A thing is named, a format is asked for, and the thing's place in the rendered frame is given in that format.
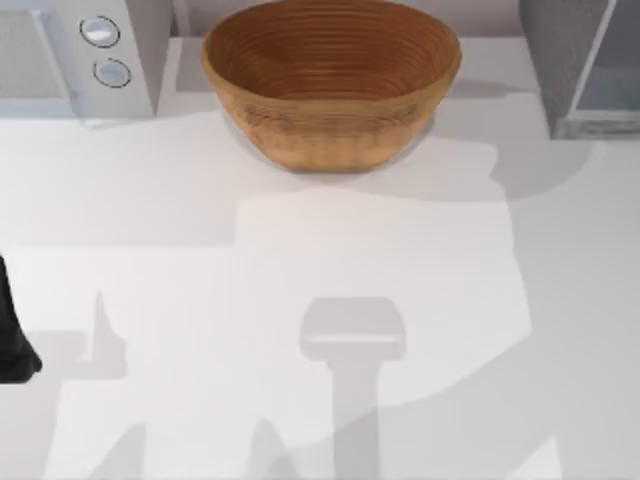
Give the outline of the brown woven basket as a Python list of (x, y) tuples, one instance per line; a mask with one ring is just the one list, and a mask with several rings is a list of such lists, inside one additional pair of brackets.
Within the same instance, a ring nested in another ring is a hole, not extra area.
[(417, 137), (462, 48), (443, 21), (391, 0), (272, 0), (213, 27), (200, 62), (235, 126), (272, 163), (351, 173)]

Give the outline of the pale microwave oven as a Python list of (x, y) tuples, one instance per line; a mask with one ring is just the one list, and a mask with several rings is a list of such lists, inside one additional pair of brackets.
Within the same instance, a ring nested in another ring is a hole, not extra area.
[[(121, 31), (111, 48), (89, 45), (83, 18)], [(155, 115), (173, 22), (172, 0), (0, 0), (0, 118), (138, 119)], [(96, 61), (131, 70), (124, 88), (101, 85)]]

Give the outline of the round microwave knob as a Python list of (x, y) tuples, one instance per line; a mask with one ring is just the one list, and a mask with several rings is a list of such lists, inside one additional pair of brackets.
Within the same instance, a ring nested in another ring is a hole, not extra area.
[(115, 58), (96, 61), (93, 64), (92, 72), (94, 78), (107, 88), (124, 88), (132, 80), (130, 68), (124, 62)]
[(89, 45), (96, 48), (111, 48), (121, 38), (118, 25), (106, 16), (81, 19), (79, 33)]

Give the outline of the grey cabinet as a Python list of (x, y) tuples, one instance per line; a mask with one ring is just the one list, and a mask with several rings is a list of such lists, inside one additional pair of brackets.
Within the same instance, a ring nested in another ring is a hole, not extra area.
[(519, 0), (549, 135), (640, 140), (640, 0)]

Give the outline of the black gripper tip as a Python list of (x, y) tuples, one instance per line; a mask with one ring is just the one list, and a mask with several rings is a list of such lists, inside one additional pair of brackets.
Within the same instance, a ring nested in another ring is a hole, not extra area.
[(13, 302), (4, 258), (0, 255), (0, 384), (24, 384), (43, 363), (26, 337)]

